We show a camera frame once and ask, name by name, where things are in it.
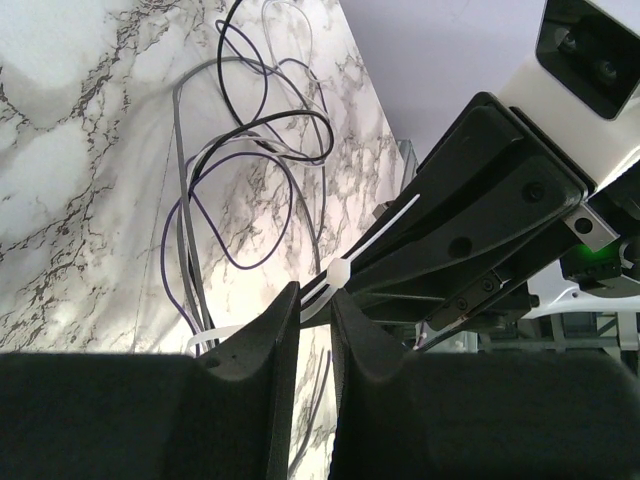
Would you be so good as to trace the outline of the translucent white zip tie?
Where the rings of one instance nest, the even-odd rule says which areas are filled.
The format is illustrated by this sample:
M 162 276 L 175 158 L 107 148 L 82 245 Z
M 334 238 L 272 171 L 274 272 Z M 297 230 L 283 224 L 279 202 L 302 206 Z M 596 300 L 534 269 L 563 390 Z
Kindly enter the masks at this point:
M 369 240 L 361 247 L 358 247 L 347 258 L 334 258 L 325 270 L 326 276 L 319 284 L 306 294 L 301 303 L 305 304 L 312 297 L 320 293 L 309 306 L 303 307 L 300 313 L 300 323 L 306 325 L 316 316 L 324 306 L 331 300 L 337 291 L 346 286 L 351 279 L 351 264 L 356 260 L 367 248 L 371 247 L 384 233 L 386 233 L 398 220 L 400 220 L 409 209 L 420 199 L 420 195 L 414 195 L 406 205 L 404 205 L 382 228 L 377 231 Z M 196 346 L 205 344 L 208 341 L 219 340 L 231 337 L 236 332 L 245 327 L 245 324 L 231 325 L 220 328 L 213 328 L 202 333 L 192 336 L 186 343 L 186 351 L 190 352 Z

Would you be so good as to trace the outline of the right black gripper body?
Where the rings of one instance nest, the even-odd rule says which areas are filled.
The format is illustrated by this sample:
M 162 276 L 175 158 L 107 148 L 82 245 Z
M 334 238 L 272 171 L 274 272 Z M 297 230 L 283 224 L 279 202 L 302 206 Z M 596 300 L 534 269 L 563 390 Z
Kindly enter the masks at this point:
M 522 112 L 476 94 L 356 247 L 347 289 L 371 319 L 494 324 L 577 244 L 564 220 L 594 189 Z

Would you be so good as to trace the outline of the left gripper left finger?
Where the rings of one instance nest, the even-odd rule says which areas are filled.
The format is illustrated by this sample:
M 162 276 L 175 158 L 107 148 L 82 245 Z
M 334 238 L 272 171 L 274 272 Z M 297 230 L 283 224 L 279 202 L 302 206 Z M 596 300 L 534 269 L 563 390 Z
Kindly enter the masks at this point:
M 1 358 L 5 479 L 283 479 L 300 287 L 210 352 Z

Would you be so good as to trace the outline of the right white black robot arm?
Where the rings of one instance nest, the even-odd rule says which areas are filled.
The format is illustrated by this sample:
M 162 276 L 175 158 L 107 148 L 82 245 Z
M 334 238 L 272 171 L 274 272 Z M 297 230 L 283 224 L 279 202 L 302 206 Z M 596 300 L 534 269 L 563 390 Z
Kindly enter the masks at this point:
M 639 307 L 639 169 L 606 186 L 518 107 L 476 94 L 353 247 L 347 291 L 425 351 L 524 318 Z

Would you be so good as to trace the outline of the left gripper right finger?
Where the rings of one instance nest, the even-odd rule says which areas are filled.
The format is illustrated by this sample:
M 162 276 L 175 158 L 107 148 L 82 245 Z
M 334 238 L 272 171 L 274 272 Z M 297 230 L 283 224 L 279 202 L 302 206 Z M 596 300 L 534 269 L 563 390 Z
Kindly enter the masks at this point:
M 420 353 L 331 302 L 333 479 L 635 479 L 639 382 L 597 352 Z

